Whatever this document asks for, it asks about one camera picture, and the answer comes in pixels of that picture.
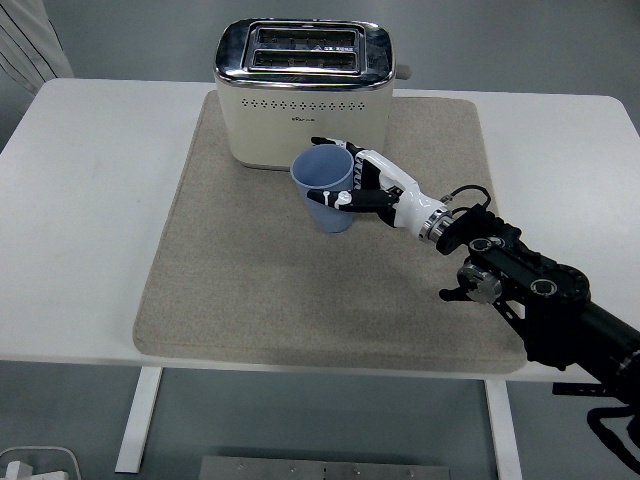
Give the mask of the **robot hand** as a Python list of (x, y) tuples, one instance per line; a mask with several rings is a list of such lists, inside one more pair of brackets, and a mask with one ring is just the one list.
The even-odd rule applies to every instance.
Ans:
[(352, 189), (312, 189), (309, 199), (340, 211), (375, 213), (388, 226), (405, 228), (422, 241), (438, 241), (454, 222), (443, 202), (423, 194), (415, 179), (379, 152), (331, 138), (313, 137), (311, 142), (343, 148), (354, 169)]

